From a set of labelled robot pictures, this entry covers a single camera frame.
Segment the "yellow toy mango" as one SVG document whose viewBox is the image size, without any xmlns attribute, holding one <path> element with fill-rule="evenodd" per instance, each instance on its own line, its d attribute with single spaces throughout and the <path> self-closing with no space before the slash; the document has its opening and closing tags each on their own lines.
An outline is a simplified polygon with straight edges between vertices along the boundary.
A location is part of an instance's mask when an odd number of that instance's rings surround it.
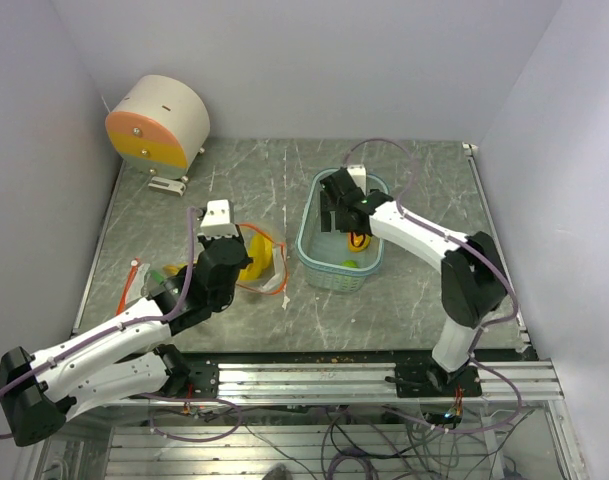
<svg viewBox="0 0 609 480">
<path fill-rule="evenodd" d="M 252 282 L 258 280 L 263 272 L 267 270 L 273 262 L 272 242 L 262 234 L 256 233 L 250 241 L 247 253 L 251 263 L 240 271 L 238 280 L 240 282 Z"/>
</svg>

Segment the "orange toy mango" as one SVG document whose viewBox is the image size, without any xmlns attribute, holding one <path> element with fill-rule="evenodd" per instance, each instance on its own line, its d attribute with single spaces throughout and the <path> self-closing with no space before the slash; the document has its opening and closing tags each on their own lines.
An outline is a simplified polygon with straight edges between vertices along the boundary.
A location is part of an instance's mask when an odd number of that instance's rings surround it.
<svg viewBox="0 0 609 480">
<path fill-rule="evenodd" d="M 347 234 L 348 249 L 350 252 L 361 252 L 367 249 L 371 243 L 371 236 L 349 232 Z"/>
</svg>

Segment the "green toy pepper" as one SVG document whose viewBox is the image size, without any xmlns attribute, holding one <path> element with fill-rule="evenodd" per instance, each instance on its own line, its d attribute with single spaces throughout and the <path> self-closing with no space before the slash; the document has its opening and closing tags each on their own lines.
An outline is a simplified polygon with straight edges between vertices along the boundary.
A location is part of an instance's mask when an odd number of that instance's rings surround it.
<svg viewBox="0 0 609 480">
<path fill-rule="evenodd" d="M 150 270 L 149 277 L 156 285 L 162 285 L 165 282 L 165 276 L 156 270 Z"/>
</svg>

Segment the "light blue plastic basket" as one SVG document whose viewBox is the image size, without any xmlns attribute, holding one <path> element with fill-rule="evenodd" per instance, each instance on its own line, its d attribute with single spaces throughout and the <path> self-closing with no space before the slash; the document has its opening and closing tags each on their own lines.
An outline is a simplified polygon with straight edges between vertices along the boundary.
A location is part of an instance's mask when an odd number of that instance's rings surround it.
<svg viewBox="0 0 609 480">
<path fill-rule="evenodd" d="M 295 250 L 309 285 L 353 293 L 379 270 L 385 247 L 380 240 L 373 238 L 367 249 L 354 253 L 348 249 L 346 233 L 321 231 L 320 181 L 334 171 L 335 168 L 327 168 L 313 177 L 295 239 Z M 354 260 L 358 268 L 343 267 L 341 263 L 345 260 Z"/>
</svg>

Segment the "green toy cabbage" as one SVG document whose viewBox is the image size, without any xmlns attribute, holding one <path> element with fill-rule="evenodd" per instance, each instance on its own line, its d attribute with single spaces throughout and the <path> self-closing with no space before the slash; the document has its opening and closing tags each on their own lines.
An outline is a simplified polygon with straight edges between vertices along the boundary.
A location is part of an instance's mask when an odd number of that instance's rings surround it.
<svg viewBox="0 0 609 480">
<path fill-rule="evenodd" d="M 358 268 L 358 264 L 354 260 L 345 260 L 341 263 L 343 267 L 356 269 Z"/>
</svg>

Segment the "clear zip bag orange zipper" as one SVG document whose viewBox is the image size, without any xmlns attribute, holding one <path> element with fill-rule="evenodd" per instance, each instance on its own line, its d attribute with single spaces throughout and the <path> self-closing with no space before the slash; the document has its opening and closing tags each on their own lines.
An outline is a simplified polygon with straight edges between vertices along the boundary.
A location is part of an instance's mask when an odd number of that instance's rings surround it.
<svg viewBox="0 0 609 480">
<path fill-rule="evenodd" d="M 143 262 L 135 257 L 130 262 L 130 270 L 122 290 L 115 315 L 120 315 L 126 308 L 142 296 L 146 296 L 156 285 L 149 277 L 149 271 L 156 270 L 165 276 L 165 281 L 171 276 L 167 276 L 163 271 L 163 266 L 154 268 L 149 263 Z"/>
</svg>

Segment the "yellow toy banana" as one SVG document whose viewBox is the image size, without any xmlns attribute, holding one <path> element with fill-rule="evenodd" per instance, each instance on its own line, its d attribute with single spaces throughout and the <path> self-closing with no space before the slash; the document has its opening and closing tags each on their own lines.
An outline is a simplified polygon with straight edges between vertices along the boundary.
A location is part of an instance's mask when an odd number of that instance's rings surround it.
<svg viewBox="0 0 609 480">
<path fill-rule="evenodd" d="M 185 267 L 186 264 L 167 264 L 163 266 L 163 271 L 167 276 L 175 276 Z"/>
</svg>

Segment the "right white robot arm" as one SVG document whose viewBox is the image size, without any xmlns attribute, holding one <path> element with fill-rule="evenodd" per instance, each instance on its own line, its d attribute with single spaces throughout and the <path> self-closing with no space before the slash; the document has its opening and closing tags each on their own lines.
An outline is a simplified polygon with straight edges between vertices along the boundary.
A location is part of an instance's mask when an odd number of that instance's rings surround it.
<svg viewBox="0 0 609 480">
<path fill-rule="evenodd" d="M 489 234 L 448 230 L 380 190 L 364 190 L 364 182 L 363 167 L 342 167 L 319 181 L 322 229 L 376 237 L 438 271 L 447 319 L 424 380 L 432 393 L 447 395 L 460 383 L 484 319 L 509 295 L 499 252 Z"/>
</svg>

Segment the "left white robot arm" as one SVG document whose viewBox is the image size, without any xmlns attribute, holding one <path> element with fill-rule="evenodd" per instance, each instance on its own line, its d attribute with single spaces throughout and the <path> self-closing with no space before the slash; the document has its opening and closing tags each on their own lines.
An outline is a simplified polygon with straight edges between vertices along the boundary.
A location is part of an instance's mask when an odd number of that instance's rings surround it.
<svg viewBox="0 0 609 480">
<path fill-rule="evenodd" d="M 198 240 L 203 249 L 192 266 L 120 315 L 54 347 L 35 353 L 16 347 L 2 356 L 0 404 L 17 446 L 38 443 L 113 400 L 213 391 L 168 341 L 225 310 L 251 259 L 240 233 Z"/>
</svg>

